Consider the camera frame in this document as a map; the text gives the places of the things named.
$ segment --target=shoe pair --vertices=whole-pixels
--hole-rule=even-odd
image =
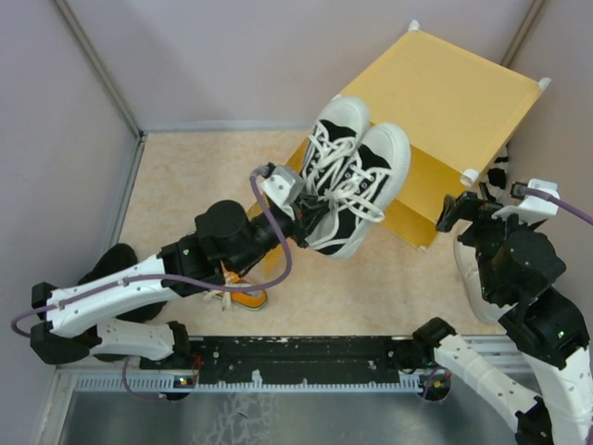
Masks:
[[[373,223],[385,217],[410,169],[410,142],[394,123],[370,126],[356,97],[337,97],[316,120],[300,175],[330,212],[308,236],[309,248],[349,258]]]

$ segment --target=cardboard box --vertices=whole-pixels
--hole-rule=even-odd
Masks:
[[[362,99],[373,124],[394,122],[408,135],[410,174],[382,224],[416,248],[429,248],[444,196],[466,188],[466,170],[487,172],[541,88],[454,44],[410,31],[341,94]],[[288,161],[297,171],[306,146]]]

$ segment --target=beige floor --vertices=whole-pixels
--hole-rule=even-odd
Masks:
[[[194,230],[194,217],[220,199],[250,206],[247,177],[282,163],[303,132],[150,134],[121,234],[141,259]],[[441,235],[428,253],[376,225],[349,260],[295,248],[288,279],[258,312],[192,296],[170,302],[154,323],[177,320],[192,335],[409,335],[439,316],[462,334],[494,334],[472,315],[452,252]],[[261,270],[253,272],[261,278]]]

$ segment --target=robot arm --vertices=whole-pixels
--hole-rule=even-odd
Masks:
[[[558,196],[555,184],[532,180],[529,187]],[[543,398],[518,390],[501,372],[464,352],[462,339],[442,320],[431,322],[448,327],[440,326],[432,343],[426,340],[431,336],[416,335],[433,348],[428,353],[437,363],[457,372],[495,407],[522,444],[583,444],[591,427],[593,379],[585,320],[552,287],[566,266],[548,238],[534,232],[555,213],[553,205],[535,197],[503,207],[465,192],[446,198],[437,223],[442,232],[459,219],[472,223],[458,239],[475,247],[483,299],[512,307],[498,322],[534,371]]]
[[[271,214],[285,237],[305,247],[307,235],[328,211],[328,204],[308,195],[304,180],[291,169],[270,164],[267,170],[261,187],[271,202]],[[188,353],[182,324],[149,326],[113,317],[206,290],[188,281],[223,288],[222,267],[242,276],[279,242],[264,214],[250,221],[237,202],[217,202],[196,217],[195,233],[133,267],[81,286],[35,286],[33,308],[53,309],[32,328],[31,346],[49,364],[75,362],[97,353],[139,355],[153,361]]]

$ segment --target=shoe sole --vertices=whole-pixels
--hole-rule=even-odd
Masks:
[[[479,273],[473,278],[477,280],[477,283],[475,283],[473,279],[466,277],[465,259],[461,254],[461,247],[465,246],[457,240],[457,236],[461,235],[467,227],[469,227],[469,224],[461,225],[460,228],[455,231],[455,235],[453,236],[453,255],[455,257],[455,263],[457,264],[457,270],[460,273],[463,288],[465,289],[465,295],[470,303],[475,318],[485,324],[496,324],[498,323],[498,319],[511,309],[511,306],[499,308],[496,304],[488,303],[482,298],[482,285],[480,283]]]
[[[396,153],[394,156],[395,165],[392,168],[392,170],[394,170],[394,175],[389,178],[383,187],[384,192],[390,191],[390,193],[389,195],[387,193],[383,193],[374,202],[374,205],[379,207],[381,210],[385,210],[397,197],[401,191],[401,187],[406,182],[408,171],[410,170],[410,141],[404,131],[395,124],[382,123],[374,126],[373,128],[385,129],[385,133],[391,139]],[[354,231],[346,244],[335,253],[328,255],[328,257],[338,258],[341,260],[350,258],[359,249],[360,244],[364,240],[365,236],[369,233],[369,230],[371,230],[373,225],[374,222],[361,222],[359,227]]]

